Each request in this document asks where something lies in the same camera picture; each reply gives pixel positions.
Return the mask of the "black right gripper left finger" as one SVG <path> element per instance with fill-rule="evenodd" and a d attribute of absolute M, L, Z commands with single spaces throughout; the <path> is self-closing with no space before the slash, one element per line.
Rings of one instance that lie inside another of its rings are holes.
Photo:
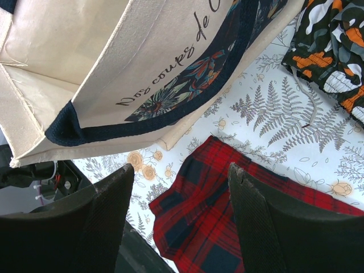
<path fill-rule="evenodd" d="M 53 203 L 1 216 L 1 272 L 114 272 L 133 182 L 125 164 Z"/>

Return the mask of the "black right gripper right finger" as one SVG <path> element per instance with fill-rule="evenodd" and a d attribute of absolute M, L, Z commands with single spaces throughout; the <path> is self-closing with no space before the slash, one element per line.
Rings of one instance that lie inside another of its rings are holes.
<path fill-rule="evenodd" d="M 363 217 L 309 205 L 229 166 L 246 272 L 363 272 Z"/>

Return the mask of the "beige canvas tote bag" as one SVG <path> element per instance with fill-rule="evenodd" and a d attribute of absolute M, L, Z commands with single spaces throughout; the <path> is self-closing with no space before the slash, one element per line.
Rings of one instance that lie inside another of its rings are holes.
<path fill-rule="evenodd" d="M 171 149 L 302 1 L 2 1 L 10 167 Z"/>

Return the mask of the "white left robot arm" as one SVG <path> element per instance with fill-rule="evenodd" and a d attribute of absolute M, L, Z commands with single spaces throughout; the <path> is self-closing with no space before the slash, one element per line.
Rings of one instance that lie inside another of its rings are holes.
<path fill-rule="evenodd" d="M 7 144 L 1 145 L 1 190 L 33 186 L 35 199 L 41 205 L 69 196 L 92 182 L 71 160 L 35 163 L 19 168 L 10 167 L 12 152 Z"/>

